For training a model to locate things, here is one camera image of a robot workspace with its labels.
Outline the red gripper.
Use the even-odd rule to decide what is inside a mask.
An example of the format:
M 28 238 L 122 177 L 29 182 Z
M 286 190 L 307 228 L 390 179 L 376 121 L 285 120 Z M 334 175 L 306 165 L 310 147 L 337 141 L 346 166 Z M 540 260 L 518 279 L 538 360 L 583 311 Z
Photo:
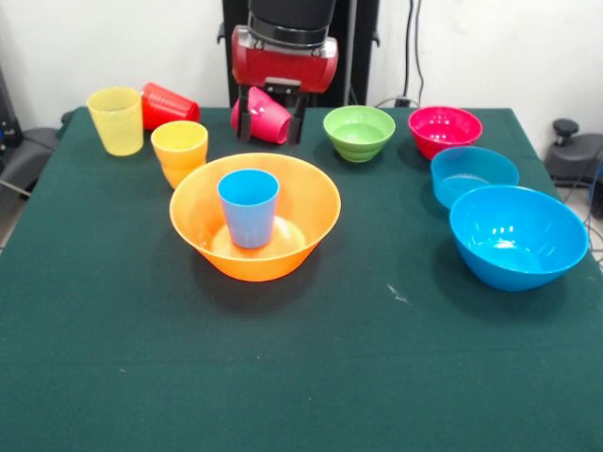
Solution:
M 247 143 L 251 138 L 252 118 L 249 111 L 250 86 L 266 84 L 298 87 L 294 113 L 289 122 L 287 143 L 301 139 L 309 93 L 322 93 L 331 85 L 338 63 L 337 40 L 326 40 L 314 53 L 291 49 L 260 49 L 241 40 L 233 40 L 233 76 L 239 85 L 237 138 Z

